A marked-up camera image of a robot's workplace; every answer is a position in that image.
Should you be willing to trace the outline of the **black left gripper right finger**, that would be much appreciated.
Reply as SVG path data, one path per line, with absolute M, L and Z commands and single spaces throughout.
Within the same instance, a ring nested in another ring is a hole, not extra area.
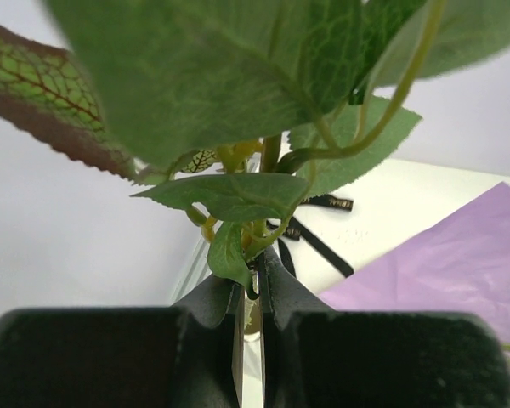
M 510 407 L 510 366 L 472 314 L 338 312 L 258 256 L 267 407 Z

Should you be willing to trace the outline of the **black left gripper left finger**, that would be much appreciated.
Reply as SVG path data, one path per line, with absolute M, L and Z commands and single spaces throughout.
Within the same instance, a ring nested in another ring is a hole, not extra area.
M 238 407 L 242 288 L 213 276 L 169 307 L 0 317 L 0 407 Z

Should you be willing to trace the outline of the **black ribbon gold lettering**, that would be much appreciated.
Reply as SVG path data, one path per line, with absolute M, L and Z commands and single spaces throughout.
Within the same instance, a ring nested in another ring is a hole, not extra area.
M 332 194 L 317 195 L 304 199 L 301 206 L 314 206 L 339 210 L 351 213 L 354 208 L 354 201 L 350 199 L 338 198 Z M 278 253 L 281 263 L 286 270 L 297 277 L 295 265 L 291 252 L 284 240 L 306 241 L 320 256 L 322 256 L 343 278 L 349 278 L 354 274 L 354 268 L 349 262 L 332 250 L 324 241 L 316 236 L 310 229 L 303 225 L 295 217 L 291 217 L 289 224 L 278 238 Z

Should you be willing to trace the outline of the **purple tissue paper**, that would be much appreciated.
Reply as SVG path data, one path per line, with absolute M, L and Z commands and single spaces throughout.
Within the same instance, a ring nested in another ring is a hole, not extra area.
M 337 310 L 472 313 L 510 343 L 510 186 L 495 185 L 320 299 Z

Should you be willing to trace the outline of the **peach artificial flower stem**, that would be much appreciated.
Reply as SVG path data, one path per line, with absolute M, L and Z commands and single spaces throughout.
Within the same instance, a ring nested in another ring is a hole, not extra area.
M 258 298 L 254 261 L 311 197 L 420 122 L 413 83 L 510 47 L 510 1 L 49 1 L 69 42 L 0 25 L 0 117 L 142 187 Z

